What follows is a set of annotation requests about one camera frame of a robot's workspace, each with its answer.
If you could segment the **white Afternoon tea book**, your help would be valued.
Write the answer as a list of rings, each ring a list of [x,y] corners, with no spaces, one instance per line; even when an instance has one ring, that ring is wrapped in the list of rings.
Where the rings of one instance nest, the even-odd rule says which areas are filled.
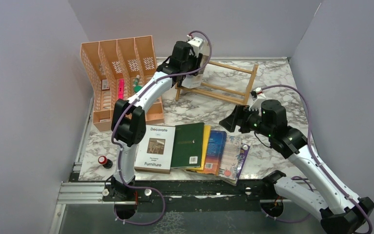
[[[196,75],[186,75],[181,83],[181,87],[188,89],[199,87],[203,81],[204,70],[205,68],[201,69]]]

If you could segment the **dark green book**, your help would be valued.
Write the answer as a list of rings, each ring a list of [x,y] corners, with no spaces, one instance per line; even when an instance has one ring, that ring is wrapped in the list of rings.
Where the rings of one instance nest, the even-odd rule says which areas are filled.
[[[201,166],[204,140],[204,123],[175,126],[171,168],[199,168]]]

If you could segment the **white Decorate Furniture book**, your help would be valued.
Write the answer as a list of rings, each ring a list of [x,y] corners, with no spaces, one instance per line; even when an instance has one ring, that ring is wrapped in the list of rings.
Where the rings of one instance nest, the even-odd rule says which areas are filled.
[[[175,137],[174,126],[147,125],[138,145],[134,169],[139,172],[169,174]]]

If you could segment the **black Moon and Sixpence book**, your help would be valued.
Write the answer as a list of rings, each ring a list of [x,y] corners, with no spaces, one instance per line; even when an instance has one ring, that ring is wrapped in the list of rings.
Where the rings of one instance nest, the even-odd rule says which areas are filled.
[[[202,59],[201,59],[201,62],[200,62],[200,67],[204,67],[205,66],[205,62],[208,58],[208,46],[207,45],[204,45],[201,49],[201,54],[202,54]]]

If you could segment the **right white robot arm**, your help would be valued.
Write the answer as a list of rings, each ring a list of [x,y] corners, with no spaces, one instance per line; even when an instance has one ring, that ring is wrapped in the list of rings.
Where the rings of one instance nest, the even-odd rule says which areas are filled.
[[[315,217],[326,233],[353,234],[373,211],[374,203],[369,197],[360,197],[339,179],[327,177],[324,172],[327,165],[309,152],[306,136],[288,125],[286,109],[278,100],[264,100],[257,110],[236,105],[219,125],[229,132],[239,126],[240,133],[254,132],[268,137],[270,147],[303,172],[316,193],[276,170],[263,178],[262,194],[291,200]]]

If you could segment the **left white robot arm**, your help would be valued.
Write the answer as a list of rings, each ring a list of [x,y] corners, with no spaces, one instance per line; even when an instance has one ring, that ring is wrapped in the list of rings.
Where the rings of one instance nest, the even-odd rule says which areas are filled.
[[[133,196],[134,160],[137,145],[146,133],[145,114],[164,92],[186,77],[198,75],[209,62],[211,52],[210,42],[198,37],[177,41],[172,54],[157,66],[140,91],[126,100],[116,101],[111,142],[117,145],[117,162],[111,177],[111,190],[121,200]]]

